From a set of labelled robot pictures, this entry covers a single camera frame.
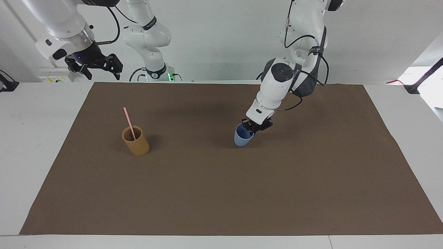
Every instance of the yellow cup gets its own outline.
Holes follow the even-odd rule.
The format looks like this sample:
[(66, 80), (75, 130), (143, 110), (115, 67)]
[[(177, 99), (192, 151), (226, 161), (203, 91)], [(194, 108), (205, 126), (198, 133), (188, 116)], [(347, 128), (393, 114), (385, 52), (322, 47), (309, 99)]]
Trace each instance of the yellow cup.
[(146, 140), (146, 137), (143, 134), (143, 131), (138, 126), (133, 126), (134, 133), (136, 136), (136, 139), (134, 140), (131, 132), (131, 128), (126, 128), (123, 133), (121, 134), (121, 137), (123, 138), (123, 141), (128, 146), (129, 150), (131, 150), (132, 154), (134, 156), (144, 156), (149, 152), (149, 144)]

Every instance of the black cable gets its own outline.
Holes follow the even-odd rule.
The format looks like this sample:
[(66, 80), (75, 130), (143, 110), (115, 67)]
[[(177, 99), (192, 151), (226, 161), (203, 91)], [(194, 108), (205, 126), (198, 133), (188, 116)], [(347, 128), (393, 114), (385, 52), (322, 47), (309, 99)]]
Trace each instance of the black cable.
[(323, 59), (323, 61), (325, 62), (325, 64), (326, 64), (326, 80), (325, 80), (325, 85), (328, 83), (328, 78), (329, 78), (329, 64), (328, 64), (328, 62), (326, 61), (326, 59), (323, 57), (323, 54), (319, 54), (319, 56), (320, 56), (320, 58), (322, 58)]
[(136, 69), (136, 70), (131, 74), (131, 77), (129, 77), (129, 82), (131, 82), (131, 81), (132, 81), (132, 78), (134, 77), (134, 75), (135, 75), (138, 71), (141, 71), (141, 70), (143, 70), (143, 67)]
[(0, 69), (0, 72), (4, 73), (6, 76), (8, 76), (9, 78), (11, 78), (11, 80), (12, 80), (13, 82), (16, 82), (16, 80), (15, 80), (13, 77), (11, 77), (7, 72), (5, 72), (5, 71), (3, 71), (3, 70), (1, 70), (1, 69)]
[(320, 85), (322, 85), (322, 86), (326, 86), (326, 84), (321, 83), (321, 82), (319, 81), (319, 79), (317, 79), (314, 75), (312, 75), (312, 74), (310, 74), (310, 73), (308, 73), (308, 72), (306, 72), (306, 71), (303, 71), (303, 70), (301, 70), (300, 73), (307, 74), (309, 77), (313, 78), (313, 79), (314, 79), (316, 82), (318, 82)]
[(112, 11), (112, 9), (109, 6), (106, 6), (106, 8), (109, 10), (109, 12), (111, 12), (111, 15), (114, 17), (114, 20), (117, 24), (117, 36), (114, 38), (114, 40), (112, 41), (106, 41), (106, 42), (97, 42), (95, 44), (97, 45), (106, 45), (106, 44), (112, 44), (114, 42), (116, 42), (118, 40), (118, 38), (120, 37), (120, 23), (118, 22), (117, 17), (115, 16), (114, 11)]
[(183, 81), (182, 77), (179, 74), (172, 74), (172, 76), (176, 76), (178, 75), (180, 77), (180, 79)]
[(136, 21), (129, 19), (125, 14), (123, 14), (123, 12), (121, 12), (121, 10), (117, 7), (117, 5), (115, 6), (115, 8), (120, 12), (120, 14), (121, 14), (124, 18), (128, 19), (128, 21), (133, 22), (133, 23), (137, 23)]
[(145, 76), (146, 77), (146, 74), (140, 74), (139, 76), (137, 76), (137, 81), (140, 80), (140, 76)]
[(285, 34), (284, 34), (284, 48), (289, 48), (294, 43), (298, 42), (298, 40), (303, 39), (305, 37), (310, 37), (312, 39), (315, 39), (315, 37), (313, 35), (303, 35), (303, 36), (300, 36), (299, 38), (295, 39), (295, 41), (293, 41), (291, 44), (286, 45), (286, 38), (288, 37), (288, 28), (289, 28), (289, 16), (291, 15), (292, 3), (294, 1), (295, 0), (291, 0), (291, 5), (289, 6), (289, 11), (288, 11), (288, 17), (286, 18), (287, 23), (286, 23), (286, 31), (285, 31)]
[(292, 110), (292, 109), (294, 109), (295, 107), (299, 106), (299, 105), (303, 102), (303, 98), (300, 97), (300, 96), (297, 96), (297, 97), (300, 98), (300, 102), (298, 102), (295, 106), (290, 107), (290, 108), (288, 108), (288, 109), (279, 109), (279, 110), (277, 110), (277, 111), (279, 111), (279, 112), (285, 112), (285, 111)]

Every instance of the brown table mat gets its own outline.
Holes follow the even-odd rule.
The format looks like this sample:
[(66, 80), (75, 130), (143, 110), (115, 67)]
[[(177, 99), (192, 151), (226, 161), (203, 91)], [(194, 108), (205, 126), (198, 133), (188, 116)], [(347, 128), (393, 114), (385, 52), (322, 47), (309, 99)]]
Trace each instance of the brown table mat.
[[(443, 233), (363, 86), (318, 87), (237, 148), (258, 89), (95, 83), (20, 234)], [(144, 157), (121, 139), (123, 106)]]

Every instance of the pink straw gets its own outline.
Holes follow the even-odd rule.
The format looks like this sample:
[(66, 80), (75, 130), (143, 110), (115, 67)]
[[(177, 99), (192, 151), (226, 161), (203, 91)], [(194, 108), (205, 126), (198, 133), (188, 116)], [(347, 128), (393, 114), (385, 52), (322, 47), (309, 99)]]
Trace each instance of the pink straw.
[(131, 128), (132, 136), (134, 137), (134, 141), (136, 140), (136, 134), (134, 133), (134, 129), (132, 128), (131, 120), (129, 119), (128, 110), (126, 107), (123, 107), (126, 118), (128, 119), (129, 127)]

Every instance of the blue cup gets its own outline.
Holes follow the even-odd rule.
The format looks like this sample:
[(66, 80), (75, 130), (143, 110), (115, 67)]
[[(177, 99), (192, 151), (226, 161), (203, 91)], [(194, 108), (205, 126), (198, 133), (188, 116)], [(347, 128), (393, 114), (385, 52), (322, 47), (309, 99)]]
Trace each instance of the blue cup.
[(253, 137), (254, 135), (251, 135), (242, 124), (237, 125), (237, 128), (235, 128), (234, 143), (238, 147), (245, 146)]

